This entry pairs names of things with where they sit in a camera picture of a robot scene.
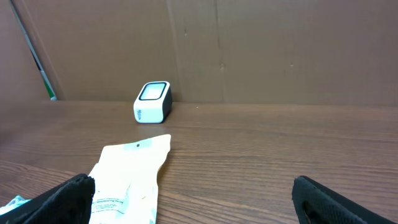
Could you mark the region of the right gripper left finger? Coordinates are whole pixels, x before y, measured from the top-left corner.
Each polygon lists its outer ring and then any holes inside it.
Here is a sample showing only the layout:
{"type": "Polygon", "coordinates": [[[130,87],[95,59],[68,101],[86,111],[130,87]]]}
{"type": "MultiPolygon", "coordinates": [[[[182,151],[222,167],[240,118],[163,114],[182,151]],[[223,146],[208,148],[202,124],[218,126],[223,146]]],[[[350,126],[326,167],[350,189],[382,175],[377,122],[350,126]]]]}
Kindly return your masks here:
{"type": "Polygon", "coordinates": [[[88,224],[95,180],[78,174],[1,215],[6,224],[88,224]]]}

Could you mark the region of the teal packet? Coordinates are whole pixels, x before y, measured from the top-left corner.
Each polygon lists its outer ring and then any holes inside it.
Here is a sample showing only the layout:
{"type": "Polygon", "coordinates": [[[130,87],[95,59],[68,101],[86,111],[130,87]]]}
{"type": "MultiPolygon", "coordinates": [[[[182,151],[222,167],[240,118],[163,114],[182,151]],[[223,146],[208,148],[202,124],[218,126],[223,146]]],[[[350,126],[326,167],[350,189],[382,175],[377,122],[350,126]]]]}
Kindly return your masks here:
{"type": "Polygon", "coordinates": [[[21,205],[23,205],[29,201],[30,201],[30,199],[25,199],[25,198],[21,197],[20,195],[17,195],[7,205],[0,208],[0,215],[10,212],[11,210],[13,210],[17,207],[20,207],[21,205]]]}

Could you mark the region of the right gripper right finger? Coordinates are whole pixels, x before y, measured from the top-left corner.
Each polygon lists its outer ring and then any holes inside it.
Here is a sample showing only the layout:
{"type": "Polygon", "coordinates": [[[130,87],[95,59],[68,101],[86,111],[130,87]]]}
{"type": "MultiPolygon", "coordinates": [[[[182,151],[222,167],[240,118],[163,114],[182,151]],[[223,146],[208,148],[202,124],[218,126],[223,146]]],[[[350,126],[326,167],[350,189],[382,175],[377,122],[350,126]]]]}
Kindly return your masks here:
{"type": "Polygon", "coordinates": [[[300,224],[394,224],[304,175],[294,180],[292,201],[300,224]]]}

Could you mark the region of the beige plastic pouch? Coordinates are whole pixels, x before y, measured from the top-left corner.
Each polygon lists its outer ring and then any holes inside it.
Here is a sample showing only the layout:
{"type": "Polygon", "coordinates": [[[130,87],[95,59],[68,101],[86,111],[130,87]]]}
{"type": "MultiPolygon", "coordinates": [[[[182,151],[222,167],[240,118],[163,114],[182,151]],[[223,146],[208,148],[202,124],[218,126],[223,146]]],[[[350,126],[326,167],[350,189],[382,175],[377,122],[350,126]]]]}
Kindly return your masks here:
{"type": "Polygon", "coordinates": [[[155,223],[158,171],[170,151],[171,135],[105,146],[89,176],[95,180],[90,224],[155,223]]]}

